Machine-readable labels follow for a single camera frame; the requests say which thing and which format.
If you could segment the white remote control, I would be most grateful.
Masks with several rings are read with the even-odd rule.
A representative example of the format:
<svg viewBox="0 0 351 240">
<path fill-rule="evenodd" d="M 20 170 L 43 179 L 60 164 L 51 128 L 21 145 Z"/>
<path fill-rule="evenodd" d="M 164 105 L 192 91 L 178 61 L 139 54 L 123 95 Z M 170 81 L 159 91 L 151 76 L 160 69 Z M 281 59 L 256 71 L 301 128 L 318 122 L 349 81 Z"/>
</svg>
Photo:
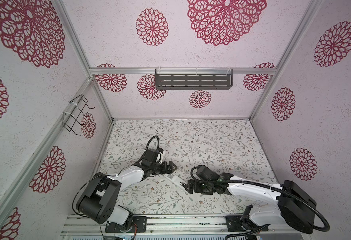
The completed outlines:
<svg viewBox="0 0 351 240">
<path fill-rule="evenodd" d="M 186 186 L 187 186 L 187 182 L 183 179 L 181 179 L 179 176 L 175 175 L 175 174 L 167 174 L 164 175 L 164 177 L 171 181 L 177 188 L 185 191 L 186 190 Z"/>
</svg>

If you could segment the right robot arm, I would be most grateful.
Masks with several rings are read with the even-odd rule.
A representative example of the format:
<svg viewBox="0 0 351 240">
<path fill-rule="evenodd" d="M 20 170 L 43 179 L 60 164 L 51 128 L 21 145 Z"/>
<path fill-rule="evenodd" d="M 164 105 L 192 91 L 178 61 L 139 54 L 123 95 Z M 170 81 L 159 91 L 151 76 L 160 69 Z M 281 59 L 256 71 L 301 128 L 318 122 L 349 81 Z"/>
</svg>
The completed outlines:
<svg viewBox="0 0 351 240">
<path fill-rule="evenodd" d="M 288 225 L 301 233 L 314 230 L 316 202 L 297 184 L 263 184 L 248 181 L 230 173 L 217 174 L 206 166 L 192 168 L 191 179 L 184 185 L 190 194 L 229 195 L 247 197 L 262 202 L 262 206 L 248 205 L 240 216 L 227 217 L 231 232 L 266 231 L 270 225 Z"/>
</svg>

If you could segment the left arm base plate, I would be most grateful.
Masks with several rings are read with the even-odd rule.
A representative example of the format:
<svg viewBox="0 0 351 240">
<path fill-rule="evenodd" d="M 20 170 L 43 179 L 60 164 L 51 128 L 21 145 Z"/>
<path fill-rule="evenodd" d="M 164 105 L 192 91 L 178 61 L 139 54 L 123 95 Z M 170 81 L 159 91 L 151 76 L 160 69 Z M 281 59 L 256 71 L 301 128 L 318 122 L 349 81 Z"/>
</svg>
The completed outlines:
<svg viewBox="0 0 351 240">
<path fill-rule="evenodd" d="M 147 225 L 146 216 L 130 216 L 123 225 L 107 222 L 106 233 L 145 233 Z"/>
</svg>

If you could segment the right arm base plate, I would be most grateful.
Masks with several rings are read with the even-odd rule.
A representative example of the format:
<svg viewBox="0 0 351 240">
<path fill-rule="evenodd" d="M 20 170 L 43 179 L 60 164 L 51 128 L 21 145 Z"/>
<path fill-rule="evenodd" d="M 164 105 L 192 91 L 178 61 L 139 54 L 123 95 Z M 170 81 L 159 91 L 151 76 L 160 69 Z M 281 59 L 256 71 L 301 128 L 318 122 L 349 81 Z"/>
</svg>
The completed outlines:
<svg viewBox="0 0 351 240">
<path fill-rule="evenodd" d="M 225 220 L 226 220 L 227 229 L 231 233 L 249 232 L 249 231 L 255 231 L 261 228 L 261 226 L 254 224 L 249 219 L 243 219 L 243 216 L 240 216 L 240 215 L 225 216 Z"/>
</svg>

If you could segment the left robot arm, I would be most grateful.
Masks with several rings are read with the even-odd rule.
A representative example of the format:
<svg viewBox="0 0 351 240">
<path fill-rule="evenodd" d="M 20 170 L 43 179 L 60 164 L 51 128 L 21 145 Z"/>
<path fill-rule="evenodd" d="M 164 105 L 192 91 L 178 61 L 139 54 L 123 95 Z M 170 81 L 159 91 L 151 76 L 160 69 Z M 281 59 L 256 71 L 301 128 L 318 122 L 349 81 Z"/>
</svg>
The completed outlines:
<svg viewBox="0 0 351 240">
<path fill-rule="evenodd" d="M 72 204 L 76 215 L 90 218 L 97 224 L 111 222 L 120 226 L 132 224 L 132 212 L 116 204 L 119 193 L 149 177 L 174 173 L 178 167 L 174 162 L 163 161 L 163 149 L 144 151 L 131 167 L 119 174 L 96 173 L 82 187 L 80 197 Z"/>
</svg>

